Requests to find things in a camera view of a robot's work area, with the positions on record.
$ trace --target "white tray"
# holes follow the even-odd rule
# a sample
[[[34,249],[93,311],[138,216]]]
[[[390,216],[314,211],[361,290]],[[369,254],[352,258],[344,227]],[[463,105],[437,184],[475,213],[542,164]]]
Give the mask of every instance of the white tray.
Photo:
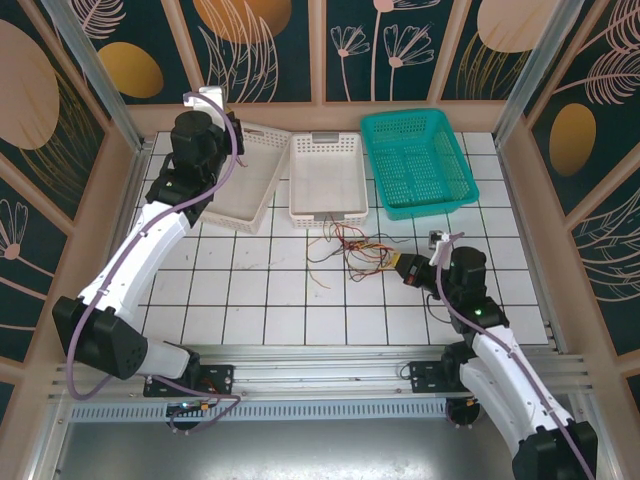
[[[236,165],[200,219],[255,235],[289,161],[291,133],[244,122],[242,133],[245,154],[240,159],[247,167]]]
[[[360,135],[294,134],[288,149],[289,214],[294,226],[321,228],[331,220],[362,225],[369,207]]]

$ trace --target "white tile floor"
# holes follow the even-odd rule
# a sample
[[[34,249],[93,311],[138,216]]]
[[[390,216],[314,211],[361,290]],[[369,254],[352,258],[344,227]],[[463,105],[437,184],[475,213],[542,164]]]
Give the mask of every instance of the white tile floor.
[[[171,149],[168,137],[158,136],[138,206]],[[468,155],[479,202],[450,215],[389,221],[365,157],[370,213],[363,230],[392,236],[402,252],[427,255],[429,231],[464,231],[466,237],[456,245],[486,253],[489,294],[504,306],[518,340],[547,344],[491,135],[456,137]],[[287,169],[257,236],[198,223],[180,241],[140,301],[135,322],[145,335],[187,345],[445,345],[461,340],[435,318],[449,320],[442,304],[431,299],[428,311],[426,296],[403,285],[395,272],[355,283],[340,257],[307,269],[307,245],[312,259],[337,245],[315,241],[320,230],[293,228],[288,178]]]

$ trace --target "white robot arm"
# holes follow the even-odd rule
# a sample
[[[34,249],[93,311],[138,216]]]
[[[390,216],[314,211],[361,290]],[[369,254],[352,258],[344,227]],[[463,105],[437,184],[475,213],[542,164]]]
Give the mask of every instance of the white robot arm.
[[[443,292],[450,311],[457,313],[451,323],[464,341],[445,348],[447,383],[465,387],[484,407],[511,452],[517,480],[595,478],[587,470],[596,469],[597,436],[587,422],[574,421],[522,353],[504,312],[487,296],[486,256],[475,248],[455,248],[439,290],[436,265],[444,263],[438,257],[448,251],[442,245],[449,241],[448,234],[433,232],[434,258],[401,254],[394,259],[405,284],[436,298]]]
[[[200,94],[224,111],[220,87],[204,87]],[[194,107],[195,111],[176,118],[171,132],[173,152],[167,156],[159,177],[151,185],[146,197],[149,203],[142,208],[133,231],[78,298],[61,297],[58,300],[53,317],[62,346],[68,353],[80,318],[100,293],[80,334],[75,358],[120,379],[134,374],[159,375],[177,379],[193,389],[199,375],[198,355],[177,345],[147,339],[132,326],[142,293],[172,248],[213,199],[213,193],[207,192],[213,191],[222,165],[231,154],[232,132],[224,129],[215,110],[193,97],[188,98],[185,105]],[[229,117],[238,153],[242,154],[240,123],[233,114]],[[192,205],[183,209],[182,206],[187,205],[185,202]],[[165,216],[151,223],[162,214]],[[130,248],[124,258],[123,253]],[[113,278],[109,286],[101,290],[110,274]]]

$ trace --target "green basket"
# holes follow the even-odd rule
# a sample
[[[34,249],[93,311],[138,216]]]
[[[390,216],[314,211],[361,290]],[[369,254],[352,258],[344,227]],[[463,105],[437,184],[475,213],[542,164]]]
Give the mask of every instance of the green basket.
[[[451,213],[478,200],[478,187],[442,111],[369,115],[360,126],[391,220]]]

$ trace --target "floral wallpaper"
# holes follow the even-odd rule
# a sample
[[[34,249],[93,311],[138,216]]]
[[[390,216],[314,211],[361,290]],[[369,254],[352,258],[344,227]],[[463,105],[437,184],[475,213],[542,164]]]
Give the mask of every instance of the floral wallpaper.
[[[562,57],[564,57],[564,54],[566,53],[567,48],[569,48],[569,45],[571,44],[574,37],[576,36],[576,33],[578,33],[578,30],[580,30],[580,27],[582,26],[582,22],[584,21],[585,17],[591,10],[591,7],[593,7],[593,4],[595,3],[595,1],[596,0],[585,0],[584,3],[582,4],[582,8],[580,9],[580,13],[578,14],[576,21],[573,23],[573,26],[564,37],[564,40],[562,41],[560,48],[556,52],[554,59],[551,61],[551,65],[549,65],[549,68],[547,69],[544,77],[542,77],[542,79],[540,80],[540,84],[538,85],[538,88],[536,88],[535,92],[533,92],[533,95],[531,95],[529,102],[525,106],[524,114],[526,116],[529,116],[529,113],[531,113],[531,110],[538,102],[538,99],[540,98],[542,91],[547,86],[547,80],[553,74],[553,72],[555,72],[556,68],[558,67],[558,64],[560,63],[560,60],[562,60]]]
[[[640,170],[573,230],[618,355],[640,349]]]
[[[326,101],[426,100],[451,5],[327,0]]]
[[[0,45],[0,157],[73,219],[104,131],[17,2],[0,5]]]
[[[442,100],[506,100],[558,0],[472,0]]]
[[[307,0],[181,2],[205,85],[231,103],[311,101]]]
[[[640,2],[613,0],[532,127],[565,213],[640,142]]]
[[[0,179],[0,357],[24,361],[66,241]]]
[[[189,81],[160,1],[68,3],[127,105],[182,102]]]

